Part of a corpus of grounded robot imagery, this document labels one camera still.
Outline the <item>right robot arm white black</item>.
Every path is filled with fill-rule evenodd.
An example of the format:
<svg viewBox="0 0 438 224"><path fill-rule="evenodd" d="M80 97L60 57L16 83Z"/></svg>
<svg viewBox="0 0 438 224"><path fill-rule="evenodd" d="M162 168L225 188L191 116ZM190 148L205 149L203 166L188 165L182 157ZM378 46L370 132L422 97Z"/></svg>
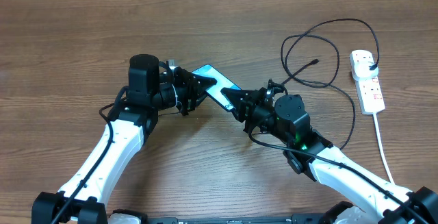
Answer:
<svg viewBox="0 0 438 224"><path fill-rule="evenodd" d="M258 127L282 141L279 150L297 173L336 190L348 199L323 217L325 223L436 223L437 193L427 187L413 192L388 182L353 162L320 135L299 95L273 96L278 89L221 93L249 135Z"/></svg>

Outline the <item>Galaxy S24+ smartphone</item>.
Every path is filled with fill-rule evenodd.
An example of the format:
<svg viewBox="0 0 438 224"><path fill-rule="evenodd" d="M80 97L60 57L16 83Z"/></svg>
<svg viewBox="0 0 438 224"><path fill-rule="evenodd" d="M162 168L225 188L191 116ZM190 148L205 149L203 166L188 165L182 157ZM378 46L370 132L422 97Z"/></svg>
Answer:
<svg viewBox="0 0 438 224"><path fill-rule="evenodd" d="M206 64L196 70L193 70L192 73L201 77L214 78L217 82L214 86L207 89L207 94L227 112L230 112L234 109L234 106L221 93L221 90L223 88L240 90L239 86L234 84L230 79L228 79L225 75L223 75L220 71L215 69L210 64Z"/></svg>

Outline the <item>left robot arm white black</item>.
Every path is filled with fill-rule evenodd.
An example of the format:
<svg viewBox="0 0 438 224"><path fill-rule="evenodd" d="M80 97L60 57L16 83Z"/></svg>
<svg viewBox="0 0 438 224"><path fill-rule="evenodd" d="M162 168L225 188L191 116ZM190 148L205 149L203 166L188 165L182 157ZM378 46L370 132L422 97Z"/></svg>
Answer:
<svg viewBox="0 0 438 224"><path fill-rule="evenodd" d="M143 148L154 130L159 111L176 107L182 115L194 110L216 84L211 77L193 74L161 62L154 55L131 57L129 83L108 114L103 135L77 173L57 193L42 192L31 209L32 223L146 223L145 214L115 210L106 205L124 169Z"/></svg>

